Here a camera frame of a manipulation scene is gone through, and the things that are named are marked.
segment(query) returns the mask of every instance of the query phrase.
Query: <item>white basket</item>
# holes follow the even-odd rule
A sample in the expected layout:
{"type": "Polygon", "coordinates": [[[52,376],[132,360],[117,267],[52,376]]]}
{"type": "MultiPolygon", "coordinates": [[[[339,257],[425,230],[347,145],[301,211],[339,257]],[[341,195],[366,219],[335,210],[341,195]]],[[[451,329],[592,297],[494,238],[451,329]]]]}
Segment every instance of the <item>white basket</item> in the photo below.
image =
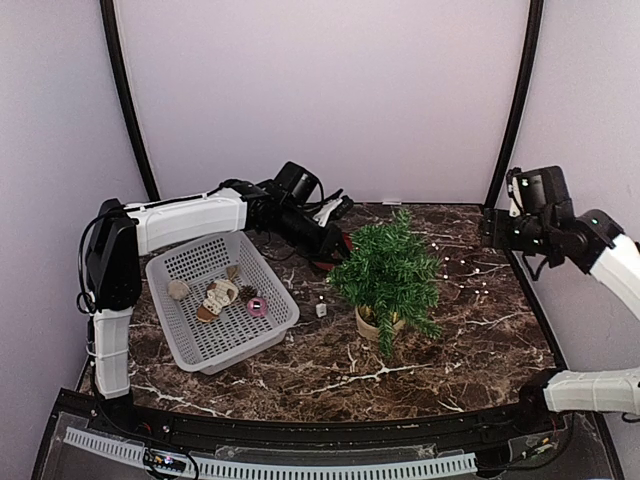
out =
{"type": "Polygon", "coordinates": [[[188,372],[212,375],[265,350],[281,342],[300,316],[296,302],[242,232],[202,237],[176,247],[149,261],[146,271],[173,358],[188,372]],[[227,278],[230,265],[240,266],[236,285],[255,287],[267,301],[267,316],[252,317],[237,301],[225,307],[217,320],[199,321],[196,310],[207,286],[227,278]],[[186,282],[189,296],[173,300],[167,293],[171,280],[186,282]]]}

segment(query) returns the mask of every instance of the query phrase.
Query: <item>robotic arm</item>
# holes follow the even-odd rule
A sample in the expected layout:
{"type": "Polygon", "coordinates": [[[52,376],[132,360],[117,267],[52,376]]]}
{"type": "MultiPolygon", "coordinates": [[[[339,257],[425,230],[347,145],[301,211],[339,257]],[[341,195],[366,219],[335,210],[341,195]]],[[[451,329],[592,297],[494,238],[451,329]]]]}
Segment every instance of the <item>robotic arm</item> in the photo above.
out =
{"type": "MultiPolygon", "coordinates": [[[[537,280],[569,258],[582,272],[604,284],[640,319],[640,245],[601,210],[575,217],[560,167],[507,174],[509,211],[486,209],[483,245],[523,252],[537,280]],[[543,255],[537,271],[527,257],[543,255]]],[[[590,410],[640,415],[640,368],[609,372],[542,372],[523,387],[520,402],[535,411],[590,410]]]]}
{"type": "Polygon", "coordinates": [[[203,235],[238,230],[273,232],[310,261],[338,263],[349,256],[341,218],[353,201],[341,190],[307,203],[319,180],[288,162],[272,180],[254,185],[227,180],[211,192],[147,204],[112,199],[83,234],[79,255],[81,308],[92,315],[95,379],[105,399],[128,394],[129,321],[142,292],[139,256],[203,235]],[[89,245],[84,239],[94,226],[89,245]]]}

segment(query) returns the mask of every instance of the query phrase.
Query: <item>plant pot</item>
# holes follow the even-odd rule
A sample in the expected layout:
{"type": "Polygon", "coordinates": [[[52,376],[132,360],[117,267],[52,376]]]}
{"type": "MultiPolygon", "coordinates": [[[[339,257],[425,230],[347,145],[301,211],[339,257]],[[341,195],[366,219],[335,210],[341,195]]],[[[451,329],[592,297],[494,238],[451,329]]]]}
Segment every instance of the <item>plant pot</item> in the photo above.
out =
{"type": "MultiPolygon", "coordinates": [[[[358,333],[362,335],[364,338],[366,338],[367,340],[377,342],[378,328],[371,326],[367,322],[365,322],[360,316],[360,312],[358,310],[359,310],[358,307],[356,307],[356,325],[358,327],[358,333]]],[[[394,336],[397,335],[400,330],[402,330],[404,325],[405,325],[404,320],[399,320],[393,325],[394,336]]]]}

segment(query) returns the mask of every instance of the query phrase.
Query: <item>small christmas tree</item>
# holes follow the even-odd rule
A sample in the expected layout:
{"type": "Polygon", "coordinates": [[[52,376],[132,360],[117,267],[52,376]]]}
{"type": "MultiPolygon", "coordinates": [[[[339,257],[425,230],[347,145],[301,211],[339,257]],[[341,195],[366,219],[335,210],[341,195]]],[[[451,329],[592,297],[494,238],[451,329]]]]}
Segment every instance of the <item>small christmas tree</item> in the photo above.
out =
{"type": "Polygon", "coordinates": [[[440,261],[427,254],[423,240],[411,233],[411,215],[394,214],[386,225],[368,225],[351,235],[351,257],[329,273],[329,281],[378,328],[380,351],[391,356],[394,324],[405,320],[430,338],[440,336],[428,316],[438,303],[434,282],[440,261]]]}

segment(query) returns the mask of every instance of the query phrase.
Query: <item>marble tabletop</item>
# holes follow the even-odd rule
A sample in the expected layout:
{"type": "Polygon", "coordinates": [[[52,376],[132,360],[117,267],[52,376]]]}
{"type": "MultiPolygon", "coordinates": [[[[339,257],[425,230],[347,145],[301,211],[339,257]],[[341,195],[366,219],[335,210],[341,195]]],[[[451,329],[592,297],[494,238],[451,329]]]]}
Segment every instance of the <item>marble tabletop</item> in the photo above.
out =
{"type": "MultiPolygon", "coordinates": [[[[399,207],[357,205],[339,222],[346,232],[389,221],[399,207]]],[[[173,361],[146,279],[130,330],[130,378],[139,405],[249,420],[366,421],[467,412],[517,401],[519,388],[553,357],[505,258],[480,247],[478,207],[405,205],[413,230],[442,260],[436,341],[405,328],[385,360],[360,337],[353,308],[326,273],[293,255],[268,260],[300,307],[285,340],[215,375],[173,361]],[[328,315],[318,319],[320,296],[328,315]]],[[[250,234],[270,257],[290,252],[250,234]]],[[[149,258],[141,260],[143,272],[149,258]]],[[[81,391],[89,392],[85,379],[81,391]]]]}

